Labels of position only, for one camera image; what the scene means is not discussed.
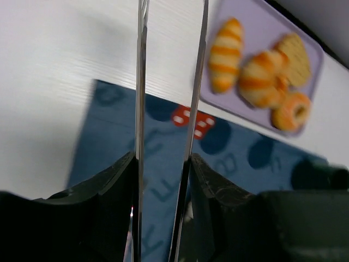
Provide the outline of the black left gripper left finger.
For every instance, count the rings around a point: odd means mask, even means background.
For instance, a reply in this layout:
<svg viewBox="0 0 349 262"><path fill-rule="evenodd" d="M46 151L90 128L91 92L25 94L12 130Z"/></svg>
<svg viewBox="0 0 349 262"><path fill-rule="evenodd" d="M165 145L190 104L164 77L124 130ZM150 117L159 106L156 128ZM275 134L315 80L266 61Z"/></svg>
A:
<svg viewBox="0 0 349 262"><path fill-rule="evenodd" d="M1 192L1 261L122 261L135 155L47 199Z"/></svg>

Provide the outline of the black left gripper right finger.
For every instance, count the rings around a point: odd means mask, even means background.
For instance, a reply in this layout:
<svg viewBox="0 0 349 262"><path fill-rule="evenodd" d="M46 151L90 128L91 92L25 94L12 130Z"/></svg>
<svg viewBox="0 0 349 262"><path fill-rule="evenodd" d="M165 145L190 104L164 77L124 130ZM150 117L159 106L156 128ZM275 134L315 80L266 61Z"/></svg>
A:
<svg viewBox="0 0 349 262"><path fill-rule="evenodd" d="M182 261L348 261L348 191L252 194L195 154Z"/></svg>

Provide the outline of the striped long bread roll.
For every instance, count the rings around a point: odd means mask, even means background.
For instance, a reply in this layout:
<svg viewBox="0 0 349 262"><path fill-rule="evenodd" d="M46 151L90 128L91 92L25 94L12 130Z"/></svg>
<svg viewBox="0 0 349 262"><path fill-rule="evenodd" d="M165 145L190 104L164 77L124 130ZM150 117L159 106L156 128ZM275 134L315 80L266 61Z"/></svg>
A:
<svg viewBox="0 0 349 262"><path fill-rule="evenodd" d="M214 93L227 92L235 85L243 49L244 28L232 17L218 30L209 53L208 68Z"/></svg>

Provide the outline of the metal serving tongs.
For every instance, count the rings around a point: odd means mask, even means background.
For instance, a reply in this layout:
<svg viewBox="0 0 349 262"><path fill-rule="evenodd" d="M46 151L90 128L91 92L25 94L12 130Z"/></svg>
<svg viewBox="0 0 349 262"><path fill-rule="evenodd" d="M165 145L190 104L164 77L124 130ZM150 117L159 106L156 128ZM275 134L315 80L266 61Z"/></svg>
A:
<svg viewBox="0 0 349 262"><path fill-rule="evenodd" d="M198 45L196 70L190 107L188 132L185 144L184 162L180 177L176 213L174 218L172 239L168 261L178 261L180 238L184 221L185 200L188 187L188 178L191 165L192 144L194 140L198 100L201 88L203 62L206 51L206 36L208 24L209 1L203 1L203 15ZM132 261L141 261L142 240L142 191L143 191L143 162L145 142L145 89L146 89L146 47L147 47L147 22L149 1L139 1L137 18L137 67L136 67L136 117L135 117L135 157L137 165L137 180L134 185L133 203L133 247Z"/></svg>

